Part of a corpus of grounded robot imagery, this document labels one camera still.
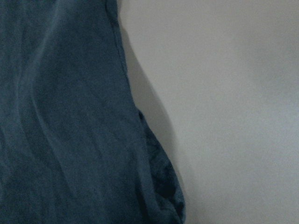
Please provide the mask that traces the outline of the black graphic t-shirt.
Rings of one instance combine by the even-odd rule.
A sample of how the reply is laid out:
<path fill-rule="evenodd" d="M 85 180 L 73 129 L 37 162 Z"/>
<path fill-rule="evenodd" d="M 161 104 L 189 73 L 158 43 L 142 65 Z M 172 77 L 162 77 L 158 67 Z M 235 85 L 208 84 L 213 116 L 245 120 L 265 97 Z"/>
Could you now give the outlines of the black graphic t-shirt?
<path fill-rule="evenodd" d="M 132 98 L 116 1 L 1 1 L 0 221 L 185 222 Z"/>

